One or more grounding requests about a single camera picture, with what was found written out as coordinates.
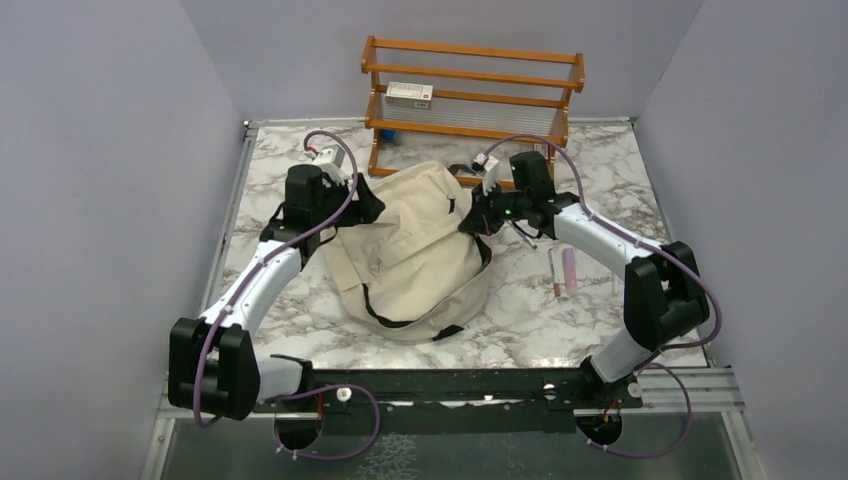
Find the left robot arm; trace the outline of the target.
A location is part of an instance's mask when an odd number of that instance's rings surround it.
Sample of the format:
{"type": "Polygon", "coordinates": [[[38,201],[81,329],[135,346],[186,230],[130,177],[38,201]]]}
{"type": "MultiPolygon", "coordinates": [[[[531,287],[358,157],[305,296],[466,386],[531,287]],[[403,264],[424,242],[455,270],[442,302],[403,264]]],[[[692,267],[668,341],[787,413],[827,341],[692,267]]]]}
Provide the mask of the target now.
{"type": "Polygon", "coordinates": [[[243,420],[278,398],[298,411],[313,401],[308,360],[283,354],[259,359],[253,337],[282,290],[321,246],[329,228],[374,222],[385,205],[363,174],[341,178],[334,166],[289,169],[285,199],[260,235],[253,257],[226,293],[199,318],[180,318],[168,346],[169,403],[192,411],[208,428],[243,420]]]}

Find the cream canvas backpack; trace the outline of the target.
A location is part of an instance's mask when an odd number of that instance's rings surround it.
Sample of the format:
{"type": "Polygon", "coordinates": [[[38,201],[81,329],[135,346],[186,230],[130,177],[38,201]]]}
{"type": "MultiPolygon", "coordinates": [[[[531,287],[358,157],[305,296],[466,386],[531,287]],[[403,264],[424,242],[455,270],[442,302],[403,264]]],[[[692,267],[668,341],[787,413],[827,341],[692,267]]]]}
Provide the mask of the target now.
{"type": "Polygon", "coordinates": [[[321,249],[347,316],[397,342],[461,332],[487,301],[492,251],[460,231],[471,198],[428,161],[371,187],[385,205],[371,224],[344,227],[321,249]]]}

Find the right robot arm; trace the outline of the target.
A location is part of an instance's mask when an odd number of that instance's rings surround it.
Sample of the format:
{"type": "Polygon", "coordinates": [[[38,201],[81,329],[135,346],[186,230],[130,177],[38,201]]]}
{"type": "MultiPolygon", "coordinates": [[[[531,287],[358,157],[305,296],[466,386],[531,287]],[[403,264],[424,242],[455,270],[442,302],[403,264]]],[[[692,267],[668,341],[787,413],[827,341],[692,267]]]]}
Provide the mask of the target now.
{"type": "Polygon", "coordinates": [[[616,382],[708,319],[707,295],[695,279],[697,263],[685,243],[643,240],[586,207],[578,195],[557,192],[539,152],[510,158],[511,191],[499,186],[494,157],[479,154],[470,169],[482,182],[472,190],[461,231],[491,235],[507,222],[525,221],[537,235],[589,255],[623,283],[622,329],[580,365],[577,393],[585,404],[604,405],[616,395],[616,382]]]}

